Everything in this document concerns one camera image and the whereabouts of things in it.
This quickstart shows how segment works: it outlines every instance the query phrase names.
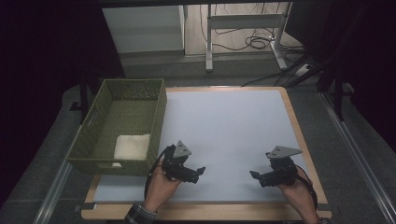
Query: table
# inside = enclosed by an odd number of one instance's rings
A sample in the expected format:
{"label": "table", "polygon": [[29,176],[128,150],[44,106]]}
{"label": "table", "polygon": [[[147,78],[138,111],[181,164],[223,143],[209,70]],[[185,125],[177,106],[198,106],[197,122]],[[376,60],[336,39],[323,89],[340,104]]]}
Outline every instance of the table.
{"label": "table", "polygon": [[[231,88],[231,87],[206,87],[206,88],[170,88],[167,92],[175,91],[278,91],[290,119],[291,128],[294,131],[297,144],[303,151],[306,169],[314,183],[314,189],[318,195],[318,203],[327,204],[326,196],[318,179],[315,166],[309,155],[303,134],[300,130],[297,118],[294,115],[290,99],[283,88],[255,87],[255,88]],[[91,208],[83,209],[81,215],[86,219],[123,219],[131,207],[130,203],[93,203],[93,197],[101,176],[96,175],[88,191],[85,203],[92,205]],[[330,211],[319,207],[318,214],[321,217],[331,217]],[[299,220],[300,216],[287,203],[168,203],[159,210],[159,220]]]}

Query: white board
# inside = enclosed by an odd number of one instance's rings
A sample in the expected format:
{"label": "white board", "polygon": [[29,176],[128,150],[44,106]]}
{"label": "white board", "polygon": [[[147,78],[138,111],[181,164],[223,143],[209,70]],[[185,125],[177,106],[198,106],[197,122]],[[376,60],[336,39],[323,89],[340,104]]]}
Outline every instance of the white board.
{"label": "white board", "polygon": [[[279,91],[175,91],[167,93],[160,153],[181,140],[192,152],[184,165],[206,167],[197,184],[181,183],[170,202],[262,203],[285,201],[262,188],[249,171],[272,171],[265,152],[299,148]],[[302,154],[291,157],[306,170]],[[146,178],[104,175],[97,203],[144,201]]]}

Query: green basket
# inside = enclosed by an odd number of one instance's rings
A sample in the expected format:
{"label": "green basket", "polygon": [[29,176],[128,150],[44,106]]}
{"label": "green basket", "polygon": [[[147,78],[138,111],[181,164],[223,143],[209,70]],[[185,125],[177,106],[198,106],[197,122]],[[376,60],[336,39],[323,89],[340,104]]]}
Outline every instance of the green basket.
{"label": "green basket", "polygon": [[[86,175],[147,175],[158,156],[166,101],[163,79],[106,79],[67,160]],[[145,159],[114,159],[120,135],[147,133]]]}

